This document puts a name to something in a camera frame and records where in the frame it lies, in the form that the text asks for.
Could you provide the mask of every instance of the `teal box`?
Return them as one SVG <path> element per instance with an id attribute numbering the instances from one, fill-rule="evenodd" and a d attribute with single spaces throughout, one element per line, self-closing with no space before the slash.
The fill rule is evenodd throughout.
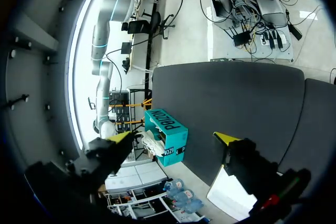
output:
<path id="1" fill-rule="evenodd" d="M 145 131 L 151 131 L 155 140 L 160 140 L 160 131 L 156 126 L 160 128 L 165 136 L 164 155 L 163 157 L 157 156 L 158 160 L 163 166 L 181 162 L 187 143 L 188 129 L 164 110 L 145 111 Z"/>

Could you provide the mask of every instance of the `electronic device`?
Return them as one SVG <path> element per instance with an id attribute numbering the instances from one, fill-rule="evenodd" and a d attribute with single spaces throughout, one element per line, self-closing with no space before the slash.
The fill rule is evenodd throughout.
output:
<path id="1" fill-rule="evenodd" d="M 121 45 L 121 54 L 129 55 L 132 51 L 131 47 L 132 47 L 132 44 L 130 42 L 123 42 Z"/>
<path id="2" fill-rule="evenodd" d="M 233 42 L 236 47 L 244 44 L 248 44 L 251 41 L 251 35 L 249 31 L 244 31 L 240 34 L 235 34 L 233 36 Z"/>
<path id="3" fill-rule="evenodd" d="M 282 9 L 279 0 L 256 0 L 263 20 L 275 26 L 287 24 L 285 11 Z"/>
<path id="4" fill-rule="evenodd" d="M 281 40 L 281 37 L 280 37 L 278 31 L 277 31 L 277 43 L 278 43 L 279 49 L 283 48 L 282 40 Z"/>
<path id="5" fill-rule="evenodd" d="M 221 29 L 228 29 L 229 27 L 237 27 L 238 25 L 234 22 L 234 17 L 232 14 L 228 15 L 232 10 L 232 3 L 229 0 L 211 0 L 212 8 L 212 20 L 215 21 L 214 24 Z"/>
<path id="6" fill-rule="evenodd" d="M 297 40 L 300 40 L 302 38 L 302 33 L 300 33 L 300 31 L 294 25 L 289 24 L 288 29 Z"/>
<path id="7" fill-rule="evenodd" d="M 274 40 L 273 40 L 271 33 L 269 34 L 269 46 L 271 47 L 271 49 L 275 48 Z"/>

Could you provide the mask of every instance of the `red component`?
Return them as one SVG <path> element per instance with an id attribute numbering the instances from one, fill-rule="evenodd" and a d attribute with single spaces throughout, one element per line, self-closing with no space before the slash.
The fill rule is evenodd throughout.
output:
<path id="1" fill-rule="evenodd" d="M 279 203 L 280 201 L 280 198 L 275 195 L 275 194 L 272 194 L 269 199 L 263 204 L 263 207 L 261 209 L 264 209 L 265 207 L 268 207 L 270 205 L 276 205 L 277 203 Z"/>

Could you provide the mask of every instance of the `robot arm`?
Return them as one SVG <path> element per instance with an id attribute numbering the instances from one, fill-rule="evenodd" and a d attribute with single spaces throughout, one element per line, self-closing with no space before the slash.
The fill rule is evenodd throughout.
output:
<path id="1" fill-rule="evenodd" d="M 126 22 L 130 18 L 134 7 L 134 0 L 103 0 L 98 21 L 93 30 L 92 38 L 92 74 L 100 80 L 96 93 L 96 127 L 101 138 L 115 135 L 116 130 L 109 121 L 109 90 L 113 71 L 113 64 L 102 61 L 110 35 L 110 21 Z"/>

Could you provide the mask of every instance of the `white paper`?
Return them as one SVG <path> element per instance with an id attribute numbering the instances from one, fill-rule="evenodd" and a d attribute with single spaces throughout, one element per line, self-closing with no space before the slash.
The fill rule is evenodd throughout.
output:
<path id="1" fill-rule="evenodd" d="M 254 195 L 247 194 L 236 176 L 228 176 L 223 168 L 211 186 L 207 199 L 238 221 L 249 217 L 248 212 L 257 201 Z"/>
<path id="2" fill-rule="evenodd" d="M 318 20 L 315 13 L 300 11 L 300 18 L 315 19 Z"/>

